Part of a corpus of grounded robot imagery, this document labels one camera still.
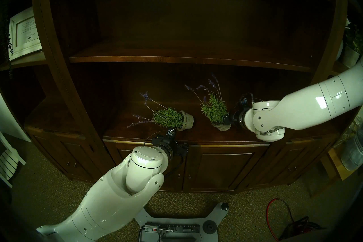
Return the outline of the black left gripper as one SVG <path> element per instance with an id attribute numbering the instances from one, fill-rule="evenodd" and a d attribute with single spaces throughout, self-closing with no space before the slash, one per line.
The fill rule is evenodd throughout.
<path id="1" fill-rule="evenodd" d="M 189 144 L 185 142 L 178 144 L 172 136 L 157 135 L 152 138 L 151 143 L 153 146 L 161 148 L 166 153 L 168 160 L 172 160 L 175 155 L 185 160 L 189 150 Z"/>

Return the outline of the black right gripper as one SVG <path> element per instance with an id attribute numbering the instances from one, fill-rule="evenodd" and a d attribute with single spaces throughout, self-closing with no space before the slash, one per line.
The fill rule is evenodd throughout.
<path id="1" fill-rule="evenodd" d="M 247 108 L 240 108 L 232 114 L 224 114 L 222 116 L 223 125 L 233 125 L 242 129 L 247 129 L 244 122 Z"/>

